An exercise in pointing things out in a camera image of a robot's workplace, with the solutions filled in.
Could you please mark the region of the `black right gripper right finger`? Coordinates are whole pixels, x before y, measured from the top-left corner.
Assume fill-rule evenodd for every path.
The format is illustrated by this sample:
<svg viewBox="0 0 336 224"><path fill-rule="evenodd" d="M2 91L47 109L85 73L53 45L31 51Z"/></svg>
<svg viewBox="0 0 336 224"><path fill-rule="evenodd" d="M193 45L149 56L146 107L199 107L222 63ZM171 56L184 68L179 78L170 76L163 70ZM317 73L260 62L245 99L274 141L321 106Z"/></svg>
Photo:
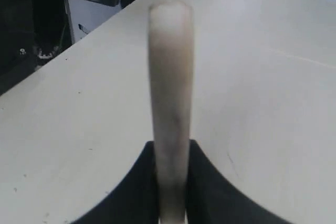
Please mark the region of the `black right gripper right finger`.
<svg viewBox="0 0 336 224"><path fill-rule="evenodd" d="M186 186L188 223L286 223L235 188L190 140Z"/></svg>

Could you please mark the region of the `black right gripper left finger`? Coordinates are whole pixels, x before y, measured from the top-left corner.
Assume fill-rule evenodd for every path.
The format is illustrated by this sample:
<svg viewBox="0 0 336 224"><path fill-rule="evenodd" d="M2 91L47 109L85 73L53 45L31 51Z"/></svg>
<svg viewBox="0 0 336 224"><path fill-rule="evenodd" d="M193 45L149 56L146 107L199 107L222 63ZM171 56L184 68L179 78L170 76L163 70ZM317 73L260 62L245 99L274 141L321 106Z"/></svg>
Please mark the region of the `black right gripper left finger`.
<svg viewBox="0 0 336 224"><path fill-rule="evenodd" d="M117 187L73 223L158 223L158 187L154 167L154 144L148 141Z"/></svg>

